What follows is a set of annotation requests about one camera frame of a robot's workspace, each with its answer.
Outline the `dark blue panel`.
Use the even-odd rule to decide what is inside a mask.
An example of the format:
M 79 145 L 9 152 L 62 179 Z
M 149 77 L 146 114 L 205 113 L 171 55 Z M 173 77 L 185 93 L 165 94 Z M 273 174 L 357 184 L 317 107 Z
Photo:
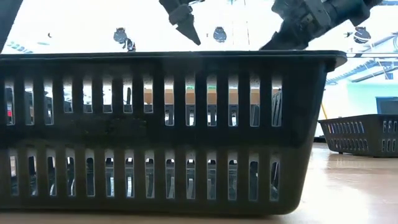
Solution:
M 376 97 L 378 114 L 398 114 L 398 97 Z

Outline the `black plastic basket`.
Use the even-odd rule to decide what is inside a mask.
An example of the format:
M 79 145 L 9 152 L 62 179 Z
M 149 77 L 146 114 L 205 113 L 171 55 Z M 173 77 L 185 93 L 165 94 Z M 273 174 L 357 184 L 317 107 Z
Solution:
M 398 114 L 365 114 L 319 120 L 331 151 L 398 157 Z
M 290 213 L 326 75 L 345 62 L 337 50 L 0 55 L 0 210 Z

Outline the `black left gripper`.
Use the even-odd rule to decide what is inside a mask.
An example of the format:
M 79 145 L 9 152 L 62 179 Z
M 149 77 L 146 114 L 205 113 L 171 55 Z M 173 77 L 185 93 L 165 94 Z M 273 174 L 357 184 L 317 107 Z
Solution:
M 159 0 L 164 9 L 173 9 L 169 14 L 169 22 L 177 26 L 177 30 L 190 39 L 196 45 L 201 41 L 194 26 L 194 16 L 192 8 L 189 6 L 190 0 Z

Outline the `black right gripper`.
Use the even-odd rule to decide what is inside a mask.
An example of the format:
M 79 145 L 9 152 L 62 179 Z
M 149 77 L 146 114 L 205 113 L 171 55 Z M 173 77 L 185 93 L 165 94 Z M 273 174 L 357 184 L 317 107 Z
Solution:
M 278 32 L 260 50 L 303 50 L 311 34 L 324 34 L 344 21 L 357 26 L 370 17 L 370 10 L 382 0 L 322 0 L 330 17 L 330 25 L 322 27 L 309 11 L 304 0 L 275 0 L 271 10 L 283 22 Z

